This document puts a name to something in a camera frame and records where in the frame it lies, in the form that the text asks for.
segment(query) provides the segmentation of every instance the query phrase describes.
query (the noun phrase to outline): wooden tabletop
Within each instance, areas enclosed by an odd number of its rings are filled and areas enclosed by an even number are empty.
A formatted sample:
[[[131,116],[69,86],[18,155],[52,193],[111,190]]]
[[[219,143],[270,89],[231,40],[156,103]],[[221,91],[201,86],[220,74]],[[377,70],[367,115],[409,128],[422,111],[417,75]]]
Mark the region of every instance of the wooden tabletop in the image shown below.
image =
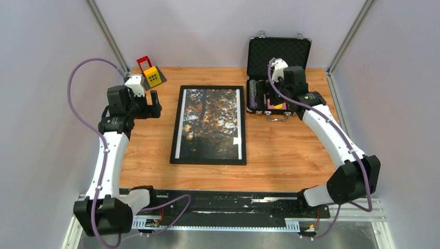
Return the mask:
[[[157,86],[163,107],[159,119],[136,120],[123,160],[120,186],[153,185],[160,189],[299,191],[325,183],[334,166],[312,130],[290,117],[269,122],[246,113],[247,165],[170,164],[171,145],[181,85],[245,86],[243,67],[161,67],[167,82]],[[134,68],[133,73],[140,73]],[[336,117],[322,68],[308,68],[310,91],[326,99]]]

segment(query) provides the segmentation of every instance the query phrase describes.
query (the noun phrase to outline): yellow block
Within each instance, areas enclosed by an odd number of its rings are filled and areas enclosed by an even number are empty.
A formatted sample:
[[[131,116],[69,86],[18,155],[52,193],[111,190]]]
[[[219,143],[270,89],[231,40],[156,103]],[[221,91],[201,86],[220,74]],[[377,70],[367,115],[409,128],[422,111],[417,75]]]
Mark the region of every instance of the yellow block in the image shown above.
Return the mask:
[[[157,68],[155,66],[144,70],[144,75],[147,78],[147,82],[150,85],[150,87],[154,87],[162,83],[162,80],[160,79],[159,76],[159,71],[157,71]]]

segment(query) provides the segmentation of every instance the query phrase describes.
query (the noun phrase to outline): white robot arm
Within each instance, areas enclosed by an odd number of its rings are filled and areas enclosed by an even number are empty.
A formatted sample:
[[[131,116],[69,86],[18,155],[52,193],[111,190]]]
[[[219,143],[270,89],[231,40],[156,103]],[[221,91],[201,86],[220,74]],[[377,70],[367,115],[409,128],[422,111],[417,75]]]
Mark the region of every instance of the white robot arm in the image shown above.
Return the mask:
[[[107,142],[107,160],[103,180],[98,186],[104,160],[105,146],[100,140],[100,151],[96,162],[92,183],[85,200],[74,204],[74,214],[88,236],[93,236],[91,226],[91,202],[97,188],[96,224],[101,235],[118,234],[131,230],[133,215],[148,206],[155,197],[151,186],[141,186],[130,191],[124,198],[119,197],[119,178],[122,159],[128,146],[135,119],[159,118],[162,107],[156,91],[151,91],[152,105],[147,105],[142,75],[132,75],[123,86],[107,90],[108,107],[103,112],[98,125],[99,132]]]
[[[336,172],[326,184],[303,189],[300,192],[299,208],[307,209],[329,203],[344,204],[365,196],[367,187],[373,193],[376,190],[379,176],[379,159],[374,155],[367,156],[359,149],[340,128],[322,96],[318,92],[309,92],[305,70],[302,67],[288,67],[285,61],[277,59],[271,68],[274,86],[279,91],[284,91],[283,95],[297,103],[289,103],[290,109],[318,136],[336,168]],[[312,107],[314,110],[305,108],[305,106]],[[327,118],[324,119],[316,111],[321,112]],[[365,167],[369,185],[367,187],[361,167],[353,152],[360,157]]]

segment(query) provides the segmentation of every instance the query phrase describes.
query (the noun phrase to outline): cable connector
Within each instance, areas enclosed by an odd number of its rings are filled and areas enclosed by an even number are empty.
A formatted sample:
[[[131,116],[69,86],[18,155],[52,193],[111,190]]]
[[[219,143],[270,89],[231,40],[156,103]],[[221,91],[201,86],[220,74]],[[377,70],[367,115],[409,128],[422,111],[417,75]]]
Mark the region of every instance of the cable connector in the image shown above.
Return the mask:
[[[349,150],[348,153],[352,154],[353,152],[357,152],[357,151],[358,151],[358,148],[353,148],[353,149]]]

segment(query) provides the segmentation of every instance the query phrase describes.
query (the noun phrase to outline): black suitcase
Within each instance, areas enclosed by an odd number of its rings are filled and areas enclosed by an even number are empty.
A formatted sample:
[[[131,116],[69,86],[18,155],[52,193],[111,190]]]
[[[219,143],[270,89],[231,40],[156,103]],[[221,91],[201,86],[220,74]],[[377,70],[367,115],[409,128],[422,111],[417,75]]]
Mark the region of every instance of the black suitcase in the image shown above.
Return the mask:
[[[304,69],[309,58],[312,41],[298,34],[297,38],[265,37],[260,31],[259,36],[251,37],[247,56],[246,111],[254,114],[265,114],[269,121],[287,121],[290,115],[289,104],[282,104],[276,109],[267,101],[271,86],[266,85],[267,66],[272,58],[282,58],[289,66],[302,66]],[[285,115],[284,119],[271,118],[270,115]]]

